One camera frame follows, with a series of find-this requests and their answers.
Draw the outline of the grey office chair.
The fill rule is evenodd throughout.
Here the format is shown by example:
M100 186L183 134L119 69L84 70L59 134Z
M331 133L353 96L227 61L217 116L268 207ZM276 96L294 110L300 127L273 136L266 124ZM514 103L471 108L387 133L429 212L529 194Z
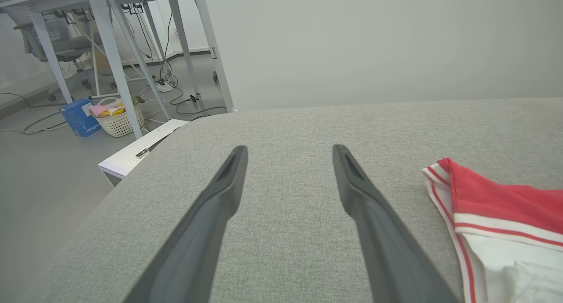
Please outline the grey office chair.
M25 53L51 67L72 63L78 83L90 89L92 97L100 97L97 70L91 78L79 65L84 54L94 56L102 44L92 30L95 17L89 0L0 0L0 11L14 21Z

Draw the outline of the blue cardboard box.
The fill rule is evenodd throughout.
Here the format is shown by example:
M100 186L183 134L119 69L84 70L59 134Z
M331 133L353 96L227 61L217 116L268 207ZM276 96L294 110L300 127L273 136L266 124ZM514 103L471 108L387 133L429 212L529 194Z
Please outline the blue cardboard box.
M80 99L60 107L59 111L76 136L89 137L102 127L90 113L90 99Z

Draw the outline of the pink cloth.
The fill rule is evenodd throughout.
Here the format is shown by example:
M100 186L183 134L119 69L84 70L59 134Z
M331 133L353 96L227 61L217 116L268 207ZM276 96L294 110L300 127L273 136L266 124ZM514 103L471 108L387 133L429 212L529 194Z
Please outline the pink cloth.
M88 110L90 111L92 116L102 118L111 115L114 109L115 106L92 105Z

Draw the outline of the white woven laundry basket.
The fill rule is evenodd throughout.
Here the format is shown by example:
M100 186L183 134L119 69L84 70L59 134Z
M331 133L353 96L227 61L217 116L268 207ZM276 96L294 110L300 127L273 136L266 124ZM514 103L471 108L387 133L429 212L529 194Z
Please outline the white woven laundry basket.
M121 99L117 99L116 97L107 97L106 99L103 99L103 101L106 100L116 101L118 105L117 107L123 106L123 102L121 102ZM101 128L112 137L119 138L133 132L132 125L129 121L126 112L117 116L108 116L104 118L94 117L94 118L96 119L97 123L101 126Z

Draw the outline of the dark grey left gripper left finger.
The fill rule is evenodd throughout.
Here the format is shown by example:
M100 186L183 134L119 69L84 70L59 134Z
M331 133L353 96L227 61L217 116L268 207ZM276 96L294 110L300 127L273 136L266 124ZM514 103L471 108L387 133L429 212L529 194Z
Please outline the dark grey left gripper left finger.
M235 147L123 303L209 302L224 232L241 203L247 165L247 147Z

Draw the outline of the grey fabric sofa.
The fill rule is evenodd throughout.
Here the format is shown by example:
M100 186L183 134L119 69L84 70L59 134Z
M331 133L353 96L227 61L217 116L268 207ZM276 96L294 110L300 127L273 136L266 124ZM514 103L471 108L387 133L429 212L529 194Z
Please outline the grey fabric sofa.
M462 299L422 169L450 157L502 184L563 189L563 98L239 111L187 123L91 213L24 303L122 303L233 148L248 148L209 303L373 303L332 148L348 147Z

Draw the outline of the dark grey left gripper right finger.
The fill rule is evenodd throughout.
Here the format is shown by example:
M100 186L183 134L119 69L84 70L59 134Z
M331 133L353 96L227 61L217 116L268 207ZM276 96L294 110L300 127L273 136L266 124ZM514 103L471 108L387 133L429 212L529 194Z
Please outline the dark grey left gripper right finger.
M459 303L346 146L333 146L333 165L340 202L357 227L374 303Z

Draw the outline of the red and white basketball jersey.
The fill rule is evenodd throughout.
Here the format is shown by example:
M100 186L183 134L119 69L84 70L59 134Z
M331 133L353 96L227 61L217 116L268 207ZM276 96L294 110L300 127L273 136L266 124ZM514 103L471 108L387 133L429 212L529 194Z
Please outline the red and white basketball jersey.
M501 185L448 157L422 172L465 303L563 303L563 190Z

